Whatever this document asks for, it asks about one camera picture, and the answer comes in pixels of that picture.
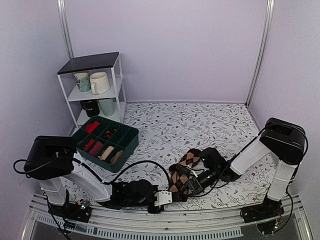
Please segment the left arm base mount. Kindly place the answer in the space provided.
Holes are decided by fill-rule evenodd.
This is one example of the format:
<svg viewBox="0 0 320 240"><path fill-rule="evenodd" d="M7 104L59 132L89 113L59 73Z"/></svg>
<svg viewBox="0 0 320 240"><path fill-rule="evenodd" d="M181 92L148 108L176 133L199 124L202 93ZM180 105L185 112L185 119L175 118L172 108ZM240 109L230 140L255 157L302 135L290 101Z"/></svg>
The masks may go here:
<svg viewBox="0 0 320 240"><path fill-rule="evenodd" d="M69 197L69 191L66 190L65 202L63 205L54 205L48 201L48 212L54 216L62 217L64 220L88 223L92 212L90 202L84 199L78 200L77 202L70 202Z"/></svg>

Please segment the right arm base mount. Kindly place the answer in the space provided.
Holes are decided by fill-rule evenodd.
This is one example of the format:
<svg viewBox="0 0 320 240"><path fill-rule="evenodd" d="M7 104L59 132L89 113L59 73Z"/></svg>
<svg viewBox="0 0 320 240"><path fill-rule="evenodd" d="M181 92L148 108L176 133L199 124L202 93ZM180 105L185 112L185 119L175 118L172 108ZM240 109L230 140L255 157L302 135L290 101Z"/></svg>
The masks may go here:
<svg viewBox="0 0 320 240"><path fill-rule="evenodd" d="M245 223L257 222L273 218L272 221L258 223L258 231L263 235L271 235L280 229L284 214L282 201L274 201L267 197L260 204L243 207L240 210L240 216Z"/></svg>

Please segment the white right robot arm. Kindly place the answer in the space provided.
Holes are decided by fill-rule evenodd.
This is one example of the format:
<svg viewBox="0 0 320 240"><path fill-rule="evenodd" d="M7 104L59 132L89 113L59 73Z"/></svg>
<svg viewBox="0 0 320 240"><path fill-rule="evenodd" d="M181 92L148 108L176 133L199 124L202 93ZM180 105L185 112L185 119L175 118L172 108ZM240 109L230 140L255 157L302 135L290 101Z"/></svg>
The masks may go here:
<svg viewBox="0 0 320 240"><path fill-rule="evenodd" d="M308 138L301 126L271 117L258 135L230 160L225 160L214 147L193 149L191 152L202 162L205 171L195 174L188 164L174 166L173 170L188 177L177 191L186 197L203 197L208 186L213 187L218 181L234 182L263 158L275 156L278 163L265 195L266 201L258 208L262 218L269 218L278 210L277 202L293 180L308 147Z"/></svg>

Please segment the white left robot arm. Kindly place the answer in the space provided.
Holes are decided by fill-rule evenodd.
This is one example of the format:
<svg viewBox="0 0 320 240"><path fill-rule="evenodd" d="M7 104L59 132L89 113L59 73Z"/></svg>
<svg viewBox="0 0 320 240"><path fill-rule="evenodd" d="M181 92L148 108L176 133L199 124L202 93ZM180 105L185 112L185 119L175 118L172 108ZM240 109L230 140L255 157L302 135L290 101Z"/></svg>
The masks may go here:
<svg viewBox="0 0 320 240"><path fill-rule="evenodd" d="M158 190L145 179L131 182L107 182L84 163L77 151L77 141L65 136L37 136L23 167L23 173L35 180L45 191L49 203L63 216L74 213L68 201L67 190L61 182L66 178L87 192L99 205L109 209L146 207L158 213L164 205L186 202L187 196L179 192Z"/></svg>

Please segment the brown argyle sock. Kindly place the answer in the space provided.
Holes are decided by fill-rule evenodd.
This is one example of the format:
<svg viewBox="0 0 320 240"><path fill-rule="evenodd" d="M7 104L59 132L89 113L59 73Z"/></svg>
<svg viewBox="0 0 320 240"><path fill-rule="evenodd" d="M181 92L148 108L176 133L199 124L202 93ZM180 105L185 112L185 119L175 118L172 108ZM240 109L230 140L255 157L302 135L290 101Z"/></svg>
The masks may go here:
<svg viewBox="0 0 320 240"><path fill-rule="evenodd" d="M189 187L186 184L193 175L193 169L200 162L200 153L201 151L199 149L192 148L178 163L172 164L169 167L169 172L171 173L169 191L184 195L189 193Z"/></svg>

